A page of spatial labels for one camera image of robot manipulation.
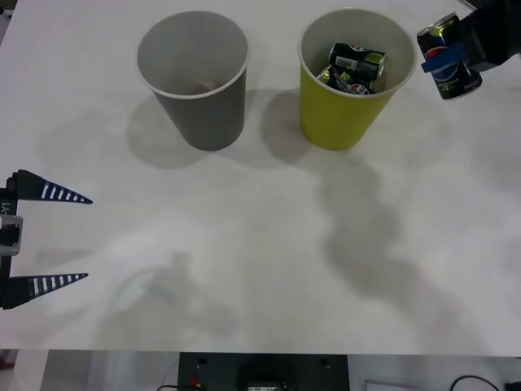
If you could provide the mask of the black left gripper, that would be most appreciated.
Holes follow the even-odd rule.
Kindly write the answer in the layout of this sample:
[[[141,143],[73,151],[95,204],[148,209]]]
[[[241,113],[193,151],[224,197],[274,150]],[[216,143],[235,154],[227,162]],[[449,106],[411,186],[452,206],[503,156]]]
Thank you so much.
[[[7,189],[1,189],[1,308],[3,309],[14,309],[89,276],[87,273],[79,273],[9,278],[11,258],[19,242],[15,197],[18,200],[93,204],[88,197],[28,170],[18,170],[7,179]]]

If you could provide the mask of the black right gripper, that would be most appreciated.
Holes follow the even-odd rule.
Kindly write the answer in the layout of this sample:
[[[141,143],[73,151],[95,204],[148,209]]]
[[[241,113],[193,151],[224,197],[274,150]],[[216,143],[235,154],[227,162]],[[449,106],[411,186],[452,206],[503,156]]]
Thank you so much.
[[[472,12],[461,21],[461,43],[446,47],[421,64],[434,73],[464,60],[479,72],[504,64],[520,54],[520,1],[464,1]]]

